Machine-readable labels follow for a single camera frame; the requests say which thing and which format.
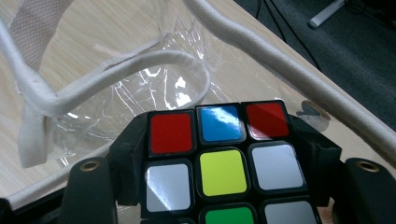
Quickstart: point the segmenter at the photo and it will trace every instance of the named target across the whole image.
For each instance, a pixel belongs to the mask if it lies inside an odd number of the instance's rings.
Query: wooden table
[[[0,15],[4,22],[9,22],[12,13],[17,8],[18,1],[2,1],[0,3]],[[272,43],[277,48],[288,54],[294,60],[309,67],[326,82],[334,85],[329,79],[321,74],[301,55],[282,42],[266,27],[256,21],[239,7],[234,1],[210,1],[211,4],[223,15],[245,25],[258,35]],[[157,21],[150,1],[75,1],[67,9],[61,20],[55,37],[51,40],[48,50],[44,55],[40,74],[50,83],[55,90],[60,90],[72,80],[90,72],[103,60],[118,55],[126,50],[135,49],[148,40],[158,35]],[[232,47],[222,49],[224,61],[244,63],[241,71],[222,66],[213,82],[221,84],[223,92],[232,92],[227,99],[229,101],[255,101],[273,99],[265,97],[265,92],[256,81],[261,77],[257,71],[249,71],[250,64],[255,64],[249,57],[240,53],[238,57],[227,58],[228,53],[237,52]],[[260,73],[271,74],[262,69]],[[7,61],[0,55],[0,197],[6,197],[12,193],[26,188],[36,181],[58,171],[63,165],[57,160],[49,160],[46,164],[37,165],[33,168],[22,169],[18,158],[17,138],[21,127],[22,96],[17,94],[13,75]],[[244,93],[235,89],[248,88]],[[304,97],[292,88],[283,89],[287,95],[286,101],[301,102]],[[215,103],[208,96],[204,103]],[[295,113],[296,108],[288,108],[290,113]],[[330,127],[324,134],[343,149],[342,160],[350,157],[361,157],[384,164],[395,175],[395,170],[374,153],[356,134],[346,128],[341,122],[332,119]],[[138,217],[137,210],[120,210],[121,222]],[[331,222],[330,209],[320,209],[324,223]]]

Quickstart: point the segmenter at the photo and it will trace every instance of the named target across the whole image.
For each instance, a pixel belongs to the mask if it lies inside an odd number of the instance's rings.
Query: table surface
[[[312,69],[323,80],[339,89],[301,55],[282,42],[236,3],[233,1],[210,1],[210,3],[220,13],[253,30],[294,60]],[[17,4],[18,1],[11,0],[0,3],[0,16],[4,22],[9,22],[18,6]],[[157,22],[151,18],[153,11],[148,1],[122,1],[122,4],[109,5],[110,3],[106,1],[75,1],[67,9],[55,37],[49,44],[42,68],[40,69],[40,73],[55,90],[60,90],[72,80],[79,77],[80,74],[90,72],[99,62],[119,53],[123,48],[135,49],[157,34]],[[87,27],[84,24],[94,24],[94,26],[92,29],[86,29]],[[106,24],[117,25],[103,27],[103,25],[98,26],[97,24],[104,24],[105,26]],[[135,32],[136,30],[144,30],[145,32]],[[117,33],[123,33],[123,35],[111,35]],[[115,39],[109,41],[104,34],[109,34]],[[87,36],[93,36],[95,39],[107,41],[106,47],[96,44],[94,46],[96,51],[93,51],[91,54],[78,54],[78,52],[82,52],[85,48],[84,46],[80,46],[79,43],[87,42]],[[67,41],[71,41],[75,45],[65,44]],[[46,57],[51,58],[49,63],[46,63]],[[244,57],[247,57],[247,55],[241,55],[242,60],[244,60]],[[75,69],[74,72],[67,70],[67,67],[73,67]],[[45,164],[28,169],[20,167],[17,138],[21,127],[20,111],[23,105],[23,99],[15,90],[15,80],[3,55],[0,55],[0,76],[2,77],[2,82],[0,82],[0,140],[2,142],[0,145],[0,151],[2,153],[0,157],[0,197],[6,197],[53,174],[62,165],[56,160],[49,160]],[[395,175],[394,169],[341,122],[332,122],[331,127],[324,134],[343,149],[342,160],[350,157],[361,157],[377,161],[384,164]],[[326,208],[319,210],[324,218],[324,223],[332,223],[330,210]],[[128,209],[120,210],[120,213],[123,213],[123,220],[133,217],[128,211]]]

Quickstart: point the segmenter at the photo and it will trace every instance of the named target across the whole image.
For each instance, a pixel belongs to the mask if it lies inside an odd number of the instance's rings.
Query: plastic wrap
[[[153,6],[161,39],[145,51],[183,50],[204,61],[211,74],[204,104],[281,99],[291,114],[302,111],[305,98],[301,94],[241,50],[210,34],[186,8],[180,10],[180,3],[154,2]],[[179,108],[197,96],[203,85],[199,76],[186,68],[165,65],[147,68],[117,82],[52,120],[49,157],[67,157],[62,163],[68,164],[67,160],[73,160],[71,156],[79,158],[117,138],[137,114]]]

